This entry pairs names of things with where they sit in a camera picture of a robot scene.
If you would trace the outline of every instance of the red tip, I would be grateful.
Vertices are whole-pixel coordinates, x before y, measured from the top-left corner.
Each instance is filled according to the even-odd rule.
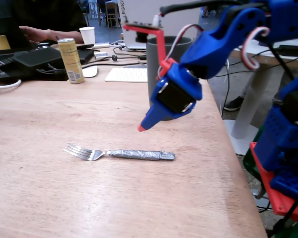
[[[143,132],[143,131],[145,131],[146,129],[144,129],[142,126],[141,126],[141,124],[139,124],[139,126],[138,126],[138,131],[139,132]]]

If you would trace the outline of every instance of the shoe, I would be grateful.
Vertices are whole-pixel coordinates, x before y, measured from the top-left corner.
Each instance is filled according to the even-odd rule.
[[[233,101],[226,103],[224,105],[224,110],[225,111],[236,111],[238,109],[240,109],[240,107],[242,106],[242,103],[244,101],[244,98],[242,98],[241,96],[238,96],[237,98],[235,98]]]

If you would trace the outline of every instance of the foil-wrapped handle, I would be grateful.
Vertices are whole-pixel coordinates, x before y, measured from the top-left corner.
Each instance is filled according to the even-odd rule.
[[[146,151],[146,150],[112,150],[108,151],[110,156],[138,159],[138,160],[174,160],[175,155],[165,151]]]

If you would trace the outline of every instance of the can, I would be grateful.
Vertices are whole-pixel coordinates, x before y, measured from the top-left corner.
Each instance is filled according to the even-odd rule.
[[[59,39],[58,45],[70,83],[83,83],[84,76],[80,65],[75,40],[73,38]]]

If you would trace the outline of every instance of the white keyboard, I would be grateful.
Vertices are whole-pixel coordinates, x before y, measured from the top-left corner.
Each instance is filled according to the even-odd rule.
[[[147,83],[146,68],[113,68],[107,75],[106,82]]]

